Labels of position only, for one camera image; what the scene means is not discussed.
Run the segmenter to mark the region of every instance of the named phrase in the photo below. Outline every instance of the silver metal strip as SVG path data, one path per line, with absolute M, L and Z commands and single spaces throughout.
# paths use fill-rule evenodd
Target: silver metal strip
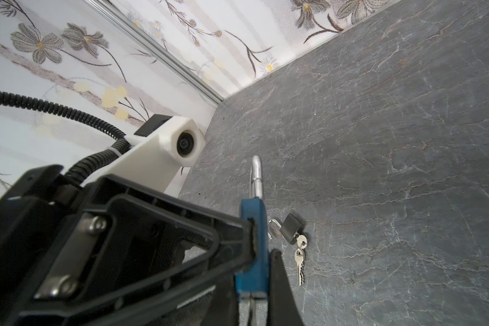
M 172 56 L 167 50 L 165 50 L 159 43 L 157 43 L 152 37 L 148 36 L 145 32 L 137 28 L 124 14 L 122 14 L 116 7 L 105 0 L 85 0 L 95 9 L 108 17 L 131 37 L 136 39 L 141 45 L 154 55 L 156 59 L 160 59 L 163 63 L 168 65 L 179 75 L 183 76 L 192 86 L 197 88 L 202 94 L 206 95 L 209 99 L 220 104 L 223 98 L 219 93 L 213 90 L 198 76 L 194 75 L 184 64 L 179 62 L 174 56 Z

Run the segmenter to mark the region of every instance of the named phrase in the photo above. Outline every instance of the camera lens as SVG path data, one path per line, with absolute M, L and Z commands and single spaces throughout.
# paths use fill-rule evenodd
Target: camera lens
M 189 133 L 181 133 L 178 138 L 177 150 L 179 155 L 186 156 L 194 149 L 194 137 Z

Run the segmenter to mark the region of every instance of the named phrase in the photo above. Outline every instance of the gray flower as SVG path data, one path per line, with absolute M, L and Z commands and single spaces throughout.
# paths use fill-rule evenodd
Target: gray flower
M 73 23 L 67 23 L 69 28 L 64 30 L 61 35 L 75 51 L 85 49 L 95 58 L 98 57 L 98 47 L 97 45 L 108 48 L 109 42 L 103 38 L 103 34 L 96 32 L 93 35 L 88 35 L 85 27 L 80 27 Z
M 301 16 L 296 23 L 297 28 L 304 25 L 306 29 L 315 27 L 313 14 L 323 12 L 330 7 L 330 4 L 325 0 L 291 0 L 291 3 L 293 4 L 292 11 L 301 11 Z
M 366 18 L 370 12 L 373 12 L 390 0 L 346 0 L 346 2 L 339 8 L 337 12 L 338 18 L 346 18 L 351 13 L 352 24 L 359 22 Z
M 40 32 L 26 24 L 18 25 L 20 32 L 11 33 L 11 41 L 13 46 L 22 52 L 32 52 L 33 61 L 41 65 L 45 61 L 45 57 L 58 64 L 61 62 L 61 55 L 56 52 L 64 46 L 64 42 L 54 33 L 49 33 L 42 37 Z

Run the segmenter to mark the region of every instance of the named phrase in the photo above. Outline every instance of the black padlock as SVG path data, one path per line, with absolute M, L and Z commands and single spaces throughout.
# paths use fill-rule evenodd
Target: black padlock
M 302 231 L 301 222 L 292 214 L 289 213 L 280 227 L 280 233 L 286 239 L 286 241 L 293 245 L 297 241 L 297 235 Z

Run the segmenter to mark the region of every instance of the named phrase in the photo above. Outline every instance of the blue padlock body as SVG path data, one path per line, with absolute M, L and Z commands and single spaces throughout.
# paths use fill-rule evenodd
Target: blue padlock body
M 236 275 L 236 292 L 239 299 L 268 298 L 269 254 L 267 236 L 267 210 L 260 198 L 241 200 L 241 216 L 246 220 L 254 220 L 255 259 L 252 267 Z

